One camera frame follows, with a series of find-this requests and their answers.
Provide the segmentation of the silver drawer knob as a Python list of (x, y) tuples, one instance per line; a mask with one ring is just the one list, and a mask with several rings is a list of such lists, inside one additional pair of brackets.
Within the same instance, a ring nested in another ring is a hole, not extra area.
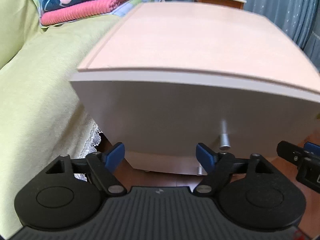
[(220, 146), (219, 149), (221, 151), (227, 151), (231, 148), (229, 142), (229, 136), (227, 131), (227, 122), (225, 120), (221, 120), (221, 133), (220, 133)]

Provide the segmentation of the light wood drawer cabinet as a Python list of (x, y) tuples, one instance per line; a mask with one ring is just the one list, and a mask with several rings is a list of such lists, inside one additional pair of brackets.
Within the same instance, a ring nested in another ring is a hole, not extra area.
[(71, 77), (135, 169), (200, 174), (196, 145), (276, 156), (319, 129), (319, 72), (264, 16), (204, 3), (142, 3)]

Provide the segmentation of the green covered sofa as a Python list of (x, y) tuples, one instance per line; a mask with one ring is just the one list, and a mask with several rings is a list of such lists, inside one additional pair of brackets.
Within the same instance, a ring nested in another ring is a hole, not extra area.
[(58, 155), (81, 153), (93, 128), (69, 83), (114, 15), (42, 29), (33, 0), (1, 0), (1, 236), (21, 224), (18, 191)]

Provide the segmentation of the blue curtain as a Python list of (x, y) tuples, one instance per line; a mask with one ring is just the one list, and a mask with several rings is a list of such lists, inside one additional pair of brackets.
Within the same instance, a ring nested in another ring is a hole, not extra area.
[(319, 67), (319, 0), (246, 0), (244, 9), (266, 16)]

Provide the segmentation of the pink folded blanket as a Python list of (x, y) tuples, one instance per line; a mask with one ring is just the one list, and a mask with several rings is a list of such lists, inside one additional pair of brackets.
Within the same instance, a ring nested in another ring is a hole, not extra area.
[(40, 19), (40, 23), (44, 26), (50, 26), (108, 14), (127, 1), (129, 0), (91, 0), (82, 2), (70, 7), (45, 12)]

